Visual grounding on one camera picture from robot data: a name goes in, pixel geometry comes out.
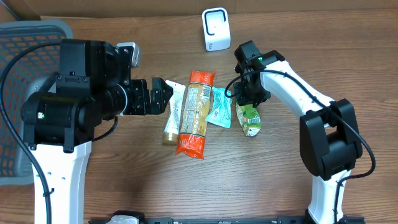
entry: orange snack package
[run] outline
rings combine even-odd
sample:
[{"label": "orange snack package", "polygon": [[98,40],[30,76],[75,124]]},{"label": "orange snack package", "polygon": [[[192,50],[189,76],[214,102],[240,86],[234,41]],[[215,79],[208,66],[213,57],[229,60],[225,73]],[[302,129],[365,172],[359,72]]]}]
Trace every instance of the orange snack package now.
[{"label": "orange snack package", "polygon": [[184,152],[192,158],[204,159],[206,138],[206,117],[210,109],[210,93],[216,72],[192,70],[185,100],[182,126],[177,152]]}]

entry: wooden tabletop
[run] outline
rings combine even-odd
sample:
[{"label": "wooden tabletop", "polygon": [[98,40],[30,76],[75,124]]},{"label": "wooden tabletop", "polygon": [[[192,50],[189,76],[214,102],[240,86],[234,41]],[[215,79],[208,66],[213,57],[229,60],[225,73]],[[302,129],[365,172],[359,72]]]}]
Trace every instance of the wooden tabletop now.
[{"label": "wooden tabletop", "polygon": [[[398,222],[398,9],[229,15],[231,47],[206,52],[201,16],[67,20],[74,38],[141,46],[132,78],[188,85],[192,69],[216,71],[225,87],[236,74],[234,50],[253,40],[278,50],[311,86],[352,102],[376,156],[370,177],[346,184],[343,211],[368,223]],[[265,218],[304,215],[312,176],[299,154],[299,122],[276,97],[261,104],[262,129],[245,137],[233,106],[231,129],[209,124],[205,160],[163,146],[169,111],[123,116],[94,143],[86,173],[85,222],[116,210],[147,217]],[[112,122],[96,128],[96,135]],[[364,149],[353,174],[370,168]],[[34,188],[0,188],[0,223],[32,223]]]}]

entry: green snack wrapper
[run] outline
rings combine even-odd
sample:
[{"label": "green snack wrapper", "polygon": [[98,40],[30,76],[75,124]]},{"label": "green snack wrapper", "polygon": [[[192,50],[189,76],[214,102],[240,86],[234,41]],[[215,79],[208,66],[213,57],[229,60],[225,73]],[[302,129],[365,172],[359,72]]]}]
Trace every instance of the green snack wrapper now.
[{"label": "green snack wrapper", "polygon": [[261,129],[260,115],[253,105],[239,106],[236,104],[236,115],[245,136],[255,136]]}]

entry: blue snack bag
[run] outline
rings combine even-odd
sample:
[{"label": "blue snack bag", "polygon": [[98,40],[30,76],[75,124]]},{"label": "blue snack bag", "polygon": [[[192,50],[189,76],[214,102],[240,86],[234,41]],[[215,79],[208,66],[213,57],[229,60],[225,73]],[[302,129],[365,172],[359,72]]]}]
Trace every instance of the blue snack bag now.
[{"label": "blue snack bag", "polygon": [[213,108],[206,117],[206,121],[224,128],[230,128],[232,98],[225,96],[224,88],[213,87],[212,89],[214,96]]}]

